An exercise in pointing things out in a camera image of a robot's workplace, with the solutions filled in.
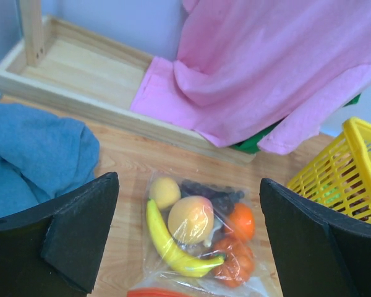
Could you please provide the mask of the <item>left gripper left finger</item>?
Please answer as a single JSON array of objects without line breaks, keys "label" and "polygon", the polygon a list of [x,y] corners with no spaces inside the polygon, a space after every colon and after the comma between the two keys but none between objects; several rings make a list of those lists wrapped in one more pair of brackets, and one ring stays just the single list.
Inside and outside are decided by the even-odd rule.
[{"label": "left gripper left finger", "polygon": [[0,218],[0,296],[93,291],[119,194],[116,172]]}]

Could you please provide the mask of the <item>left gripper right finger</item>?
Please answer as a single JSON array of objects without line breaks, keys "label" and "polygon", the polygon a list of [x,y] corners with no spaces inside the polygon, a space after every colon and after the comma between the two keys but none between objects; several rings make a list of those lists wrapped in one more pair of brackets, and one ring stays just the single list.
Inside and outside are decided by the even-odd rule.
[{"label": "left gripper right finger", "polygon": [[272,179],[259,196],[284,296],[371,296],[371,224]]}]

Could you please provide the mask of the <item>orange tangerine toy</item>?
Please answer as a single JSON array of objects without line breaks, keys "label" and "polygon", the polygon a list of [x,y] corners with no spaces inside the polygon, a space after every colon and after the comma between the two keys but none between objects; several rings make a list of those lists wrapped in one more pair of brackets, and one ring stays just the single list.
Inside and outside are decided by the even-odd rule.
[{"label": "orange tangerine toy", "polygon": [[250,241],[255,234],[255,221],[251,208],[242,202],[236,203],[234,210],[225,219],[224,232],[242,242]]}]

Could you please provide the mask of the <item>orange pumpkin toy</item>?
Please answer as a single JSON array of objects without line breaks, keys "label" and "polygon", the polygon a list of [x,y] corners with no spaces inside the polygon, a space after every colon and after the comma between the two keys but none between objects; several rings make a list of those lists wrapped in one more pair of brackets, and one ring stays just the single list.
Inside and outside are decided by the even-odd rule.
[{"label": "orange pumpkin toy", "polygon": [[213,250],[225,254],[224,263],[212,270],[215,278],[229,288],[249,280],[255,270],[254,254],[245,243],[226,237],[215,243]]}]

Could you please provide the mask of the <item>white garlic toy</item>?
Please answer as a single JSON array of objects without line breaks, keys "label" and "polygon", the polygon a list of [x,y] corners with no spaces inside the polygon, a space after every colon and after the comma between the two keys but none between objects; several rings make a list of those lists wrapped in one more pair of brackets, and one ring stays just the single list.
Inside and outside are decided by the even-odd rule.
[{"label": "white garlic toy", "polygon": [[212,245],[212,241],[213,241],[213,237],[215,235],[215,233],[217,231],[219,231],[221,228],[223,227],[223,222],[220,218],[218,218],[217,216],[214,217],[214,221],[213,221],[213,227],[212,227],[212,230],[210,231],[209,235],[207,236],[206,239],[203,240],[203,245],[206,247],[206,248],[209,248],[211,247]]}]

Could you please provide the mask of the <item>dark small grape bunch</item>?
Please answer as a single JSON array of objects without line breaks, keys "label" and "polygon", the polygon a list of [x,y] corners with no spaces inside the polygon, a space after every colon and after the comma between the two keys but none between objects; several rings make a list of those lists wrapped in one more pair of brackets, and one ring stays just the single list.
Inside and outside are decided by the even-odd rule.
[{"label": "dark small grape bunch", "polygon": [[224,216],[229,215],[234,210],[235,203],[240,202],[245,196],[242,190],[231,187],[220,189],[215,185],[208,186],[189,179],[183,180],[179,187],[182,197],[203,196],[211,202],[215,213]]}]

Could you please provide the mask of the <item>clear zip top bag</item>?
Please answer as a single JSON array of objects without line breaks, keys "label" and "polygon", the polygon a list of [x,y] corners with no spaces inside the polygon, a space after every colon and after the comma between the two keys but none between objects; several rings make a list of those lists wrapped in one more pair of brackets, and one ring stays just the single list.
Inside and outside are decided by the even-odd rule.
[{"label": "clear zip top bag", "polygon": [[142,201],[143,278],[129,296],[280,296],[247,190],[153,173]]}]

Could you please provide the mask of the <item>yellow banana toy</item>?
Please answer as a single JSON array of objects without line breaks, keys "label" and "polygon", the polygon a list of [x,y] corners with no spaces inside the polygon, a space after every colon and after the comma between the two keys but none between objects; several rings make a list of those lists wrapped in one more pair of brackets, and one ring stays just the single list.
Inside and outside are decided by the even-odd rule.
[{"label": "yellow banana toy", "polygon": [[151,199],[147,201],[146,223],[157,253],[173,271],[180,275],[202,278],[214,268],[224,264],[223,253],[210,259],[200,259],[183,251],[170,235],[156,202]]}]

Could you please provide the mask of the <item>pale peach toy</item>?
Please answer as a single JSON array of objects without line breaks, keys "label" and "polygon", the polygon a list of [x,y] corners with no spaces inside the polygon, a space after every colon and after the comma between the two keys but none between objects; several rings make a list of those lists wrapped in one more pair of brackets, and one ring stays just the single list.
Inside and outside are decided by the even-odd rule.
[{"label": "pale peach toy", "polygon": [[197,244],[207,238],[213,227],[214,210],[203,196],[188,196],[178,200],[168,216],[168,230],[183,244]]}]

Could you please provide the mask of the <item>yellow plastic basket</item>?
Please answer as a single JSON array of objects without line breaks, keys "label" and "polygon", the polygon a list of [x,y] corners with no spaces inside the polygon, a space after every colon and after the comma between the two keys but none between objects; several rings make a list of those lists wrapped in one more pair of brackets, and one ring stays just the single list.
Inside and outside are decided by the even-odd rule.
[{"label": "yellow plastic basket", "polygon": [[353,117],[287,184],[306,199],[371,224],[371,124]]}]

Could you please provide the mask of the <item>blue crumpled cloth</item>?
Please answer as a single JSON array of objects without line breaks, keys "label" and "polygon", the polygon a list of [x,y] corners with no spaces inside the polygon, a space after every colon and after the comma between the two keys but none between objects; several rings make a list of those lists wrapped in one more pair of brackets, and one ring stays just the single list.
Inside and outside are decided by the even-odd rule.
[{"label": "blue crumpled cloth", "polygon": [[0,218],[94,179],[100,143],[85,123],[0,103]]}]

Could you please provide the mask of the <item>green t-shirt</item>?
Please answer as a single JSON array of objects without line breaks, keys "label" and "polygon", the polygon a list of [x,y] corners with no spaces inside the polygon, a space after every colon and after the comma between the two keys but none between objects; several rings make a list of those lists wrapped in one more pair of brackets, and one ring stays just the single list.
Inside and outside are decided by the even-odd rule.
[{"label": "green t-shirt", "polygon": [[[361,93],[356,95],[351,100],[348,100],[346,103],[343,103],[340,107],[357,104],[359,102],[360,96],[361,96]],[[335,96],[333,96],[333,95],[329,95],[328,96],[329,99],[324,99],[323,98],[323,101],[327,101],[327,100],[330,101],[334,97]],[[293,104],[293,100],[291,100],[291,103],[281,103],[280,106],[278,105],[278,107],[277,107],[281,113],[284,112],[284,111],[282,112],[282,110],[290,110],[290,111],[285,111],[286,114],[283,118],[281,118],[279,121],[276,121],[275,123],[272,123],[270,126],[265,127],[264,129],[262,129],[261,131],[259,131],[256,134],[254,134],[253,136],[249,137],[248,139],[243,140],[242,142],[238,142],[238,143],[232,145],[231,148],[235,149],[235,150],[238,150],[238,151],[241,151],[241,152],[244,152],[244,153],[248,153],[248,154],[255,154],[255,153],[259,152],[260,148],[258,146],[258,143],[265,136],[267,136],[272,130],[274,130],[275,127],[277,125],[279,125],[289,114],[291,114],[293,109],[297,109],[297,106],[298,106],[298,103]]]}]

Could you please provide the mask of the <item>wooden tray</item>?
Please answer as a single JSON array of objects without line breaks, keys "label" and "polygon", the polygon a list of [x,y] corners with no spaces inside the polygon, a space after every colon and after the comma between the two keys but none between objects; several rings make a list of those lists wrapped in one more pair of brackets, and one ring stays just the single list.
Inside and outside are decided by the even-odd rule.
[{"label": "wooden tray", "polygon": [[18,42],[0,62],[0,91],[238,165],[253,156],[131,111],[152,58],[70,22],[43,18],[45,56],[29,66]]}]

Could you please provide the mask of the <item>pink t-shirt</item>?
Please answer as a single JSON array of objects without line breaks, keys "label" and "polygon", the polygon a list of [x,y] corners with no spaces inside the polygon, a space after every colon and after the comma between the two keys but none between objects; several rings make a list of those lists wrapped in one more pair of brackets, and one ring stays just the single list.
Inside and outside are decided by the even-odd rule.
[{"label": "pink t-shirt", "polygon": [[184,1],[174,61],[154,58],[132,111],[229,147],[268,126],[285,155],[371,84],[371,1]]}]

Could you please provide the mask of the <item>wooden rack post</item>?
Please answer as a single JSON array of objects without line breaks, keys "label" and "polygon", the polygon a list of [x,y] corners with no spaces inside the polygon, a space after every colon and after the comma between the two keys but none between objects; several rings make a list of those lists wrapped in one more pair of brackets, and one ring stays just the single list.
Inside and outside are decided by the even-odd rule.
[{"label": "wooden rack post", "polygon": [[45,57],[45,40],[40,0],[20,0],[20,14],[27,64],[37,67]]}]

